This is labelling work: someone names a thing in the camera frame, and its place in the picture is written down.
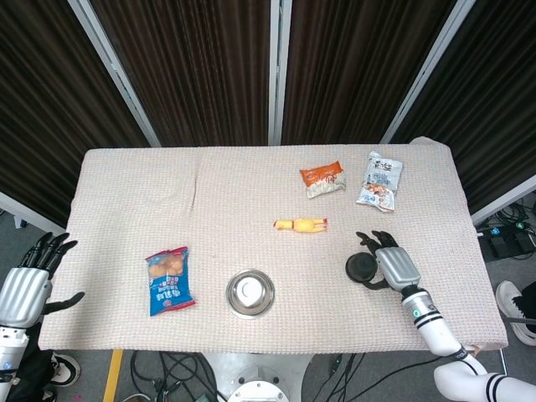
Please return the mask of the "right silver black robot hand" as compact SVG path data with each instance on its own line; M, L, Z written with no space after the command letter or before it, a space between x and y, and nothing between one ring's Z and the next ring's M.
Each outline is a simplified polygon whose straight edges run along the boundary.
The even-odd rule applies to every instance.
M420 273L393 235L378 230L372 231L374 238L359 231L356 235L369 250L368 262L358 264L357 283L373 291L390 288L404 297L418 291Z

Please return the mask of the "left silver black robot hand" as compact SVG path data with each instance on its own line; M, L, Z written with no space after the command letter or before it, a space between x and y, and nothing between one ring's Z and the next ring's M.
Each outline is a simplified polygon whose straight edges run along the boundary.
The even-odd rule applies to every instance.
M27 329L44 316L69 309L84 297L83 291L64 301L49 301L52 280L64 255L78 242L68 233L45 233L30 247L18 265L9 270L1 289L1 325Z

